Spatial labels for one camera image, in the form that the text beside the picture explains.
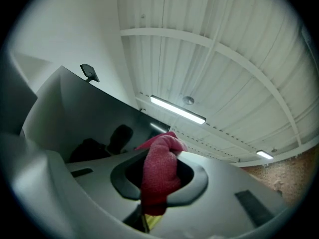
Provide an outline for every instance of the white ceiling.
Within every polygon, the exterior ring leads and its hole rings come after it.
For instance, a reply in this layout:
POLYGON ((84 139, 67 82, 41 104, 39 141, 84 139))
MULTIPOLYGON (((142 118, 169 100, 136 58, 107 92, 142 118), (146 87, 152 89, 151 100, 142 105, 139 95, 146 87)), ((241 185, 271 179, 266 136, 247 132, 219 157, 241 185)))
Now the white ceiling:
POLYGON ((192 152, 247 162, 258 149, 284 157, 318 142, 319 76, 284 0, 118 0, 118 14, 139 107, 192 152), (154 107, 150 95, 207 123, 154 107))

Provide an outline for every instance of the yellow object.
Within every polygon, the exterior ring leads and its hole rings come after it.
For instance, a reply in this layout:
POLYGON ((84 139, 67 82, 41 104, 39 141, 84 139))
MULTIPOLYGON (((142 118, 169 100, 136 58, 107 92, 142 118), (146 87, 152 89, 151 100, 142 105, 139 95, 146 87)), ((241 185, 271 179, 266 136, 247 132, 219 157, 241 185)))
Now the yellow object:
POLYGON ((149 229, 150 230, 153 229, 155 225, 157 224, 157 222, 159 222, 162 217, 163 216, 151 216, 151 215, 145 214, 145 219, 149 226, 149 229))

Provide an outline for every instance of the light fixture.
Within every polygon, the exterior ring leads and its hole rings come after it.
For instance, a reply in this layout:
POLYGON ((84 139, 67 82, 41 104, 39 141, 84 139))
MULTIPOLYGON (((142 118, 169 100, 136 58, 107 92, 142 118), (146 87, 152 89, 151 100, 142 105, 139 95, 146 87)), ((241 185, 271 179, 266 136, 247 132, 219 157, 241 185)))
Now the light fixture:
POLYGON ((166 133, 166 132, 167 132, 167 131, 164 130, 163 128, 160 128, 159 126, 157 126, 157 125, 155 125, 155 124, 153 124, 153 123, 151 123, 151 126, 154 127, 155 129, 157 129, 157 130, 160 131, 160 132, 163 132, 163 133, 166 133))
POLYGON ((176 113, 178 115, 181 115, 189 120, 192 120, 198 124, 203 124, 205 123, 206 121, 206 118, 200 116, 200 115, 197 115, 195 113, 192 113, 191 111, 188 111, 186 109, 183 109, 183 108, 180 108, 162 98, 158 98, 156 96, 153 96, 151 95, 151 102, 158 105, 158 106, 161 106, 173 113, 176 113))
POLYGON ((274 158, 272 155, 269 155, 268 153, 264 152, 263 150, 258 150, 257 155, 265 157, 266 159, 273 159, 274 158))

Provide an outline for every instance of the red towel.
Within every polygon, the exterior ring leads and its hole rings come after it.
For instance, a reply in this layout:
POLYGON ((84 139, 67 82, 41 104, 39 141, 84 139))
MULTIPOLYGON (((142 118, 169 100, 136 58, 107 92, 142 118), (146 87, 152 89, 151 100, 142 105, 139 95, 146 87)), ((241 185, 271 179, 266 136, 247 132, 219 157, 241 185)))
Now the red towel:
POLYGON ((177 157, 171 150, 187 151, 187 147, 174 132, 168 132, 153 137, 137 149, 140 148, 150 148, 144 162, 141 185, 143 212, 163 215, 167 196, 181 187, 177 176, 177 157))

